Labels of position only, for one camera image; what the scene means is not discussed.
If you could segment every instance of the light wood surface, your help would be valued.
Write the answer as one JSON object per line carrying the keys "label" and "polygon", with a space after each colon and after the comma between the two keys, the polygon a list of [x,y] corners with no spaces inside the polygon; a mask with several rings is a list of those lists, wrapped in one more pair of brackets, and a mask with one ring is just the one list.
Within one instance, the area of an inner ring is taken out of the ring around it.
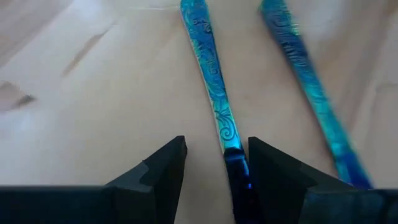
{"label": "light wood surface", "polygon": [[[8,86],[0,87],[0,103],[35,98],[0,112],[0,184],[105,184],[183,134],[189,152],[176,223],[233,223],[178,0],[34,2],[0,3],[0,85]],[[260,0],[207,3],[244,144],[257,136],[336,175],[316,119],[257,12]],[[375,185],[398,187],[396,1],[288,4]]]}

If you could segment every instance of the iridescent handle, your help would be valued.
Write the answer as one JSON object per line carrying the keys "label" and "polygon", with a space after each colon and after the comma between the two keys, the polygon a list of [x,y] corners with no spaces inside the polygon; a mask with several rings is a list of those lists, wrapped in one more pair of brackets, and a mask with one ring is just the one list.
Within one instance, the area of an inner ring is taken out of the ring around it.
{"label": "iridescent handle", "polygon": [[283,0],[264,0],[260,9],[318,118],[340,179],[361,189],[371,189],[370,181],[349,143],[348,135],[330,106],[287,5]]}
{"label": "iridescent handle", "polygon": [[258,199],[249,178],[248,162],[229,106],[206,3],[204,0],[182,0],[181,13],[213,109],[228,171],[236,223],[259,223]]}

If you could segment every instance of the wooden table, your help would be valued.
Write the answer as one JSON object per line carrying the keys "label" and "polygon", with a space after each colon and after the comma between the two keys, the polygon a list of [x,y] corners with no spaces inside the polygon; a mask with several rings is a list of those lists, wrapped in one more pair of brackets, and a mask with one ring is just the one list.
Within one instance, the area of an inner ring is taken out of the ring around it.
{"label": "wooden table", "polygon": [[[398,3],[289,0],[377,187],[398,187]],[[336,175],[260,0],[207,0],[239,132]],[[176,135],[176,223],[232,223],[213,115],[178,0],[0,2],[0,184],[105,184]]]}

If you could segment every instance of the black plastic piece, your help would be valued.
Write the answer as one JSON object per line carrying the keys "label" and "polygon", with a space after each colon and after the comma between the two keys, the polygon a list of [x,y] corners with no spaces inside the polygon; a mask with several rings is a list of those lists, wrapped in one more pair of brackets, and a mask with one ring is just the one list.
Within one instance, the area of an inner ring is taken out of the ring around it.
{"label": "black plastic piece", "polygon": [[398,223],[398,191],[358,191],[255,137],[249,168],[265,223]]}
{"label": "black plastic piece", "polygon": [[174,223],[186,155],[177,136],[105,186],[0,187],[0,223]]}

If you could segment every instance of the wood grain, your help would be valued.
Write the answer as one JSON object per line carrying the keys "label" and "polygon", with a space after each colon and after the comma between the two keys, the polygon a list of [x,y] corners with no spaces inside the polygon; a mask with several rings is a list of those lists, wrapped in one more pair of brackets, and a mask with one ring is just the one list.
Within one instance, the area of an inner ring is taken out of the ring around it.
{"label": "wood grain", "polygon": [[[373,181],[397,187],[396,1],[287,2]],[[1,1],[0,80],[36,101],[0,114],[0,184],[104,184],[183,134],[189,153],[176,223],[233,223],[178,0],[68,3]],[[207,3],[242,138],[257,136],[336,175],[317,121],[256,13],[260,0]]]}

